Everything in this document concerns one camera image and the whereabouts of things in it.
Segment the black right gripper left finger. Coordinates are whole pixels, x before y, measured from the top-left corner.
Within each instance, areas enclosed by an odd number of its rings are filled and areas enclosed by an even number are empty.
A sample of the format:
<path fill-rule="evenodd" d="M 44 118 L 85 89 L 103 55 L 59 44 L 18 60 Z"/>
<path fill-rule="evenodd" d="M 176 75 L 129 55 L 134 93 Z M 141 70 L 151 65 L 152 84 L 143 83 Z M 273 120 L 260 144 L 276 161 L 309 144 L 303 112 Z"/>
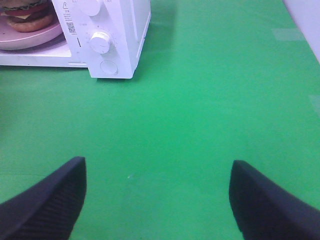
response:
<path fill-rule="evenodd" d="M 0 205 L 2 240 L 67 240 L 87 192 L 86 159 L 76 156 Z"/>

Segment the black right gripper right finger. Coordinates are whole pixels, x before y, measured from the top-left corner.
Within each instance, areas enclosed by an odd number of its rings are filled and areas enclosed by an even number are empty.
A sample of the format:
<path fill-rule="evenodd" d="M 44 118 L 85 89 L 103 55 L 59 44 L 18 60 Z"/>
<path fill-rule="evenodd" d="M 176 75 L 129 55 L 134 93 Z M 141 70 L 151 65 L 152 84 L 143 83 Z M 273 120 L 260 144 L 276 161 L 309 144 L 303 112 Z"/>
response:
<path fill-rule="evenodd" d="M 245 240 L 318 240 L 320 211 L 244 160 L 232 164 L 229 202 Z"/>

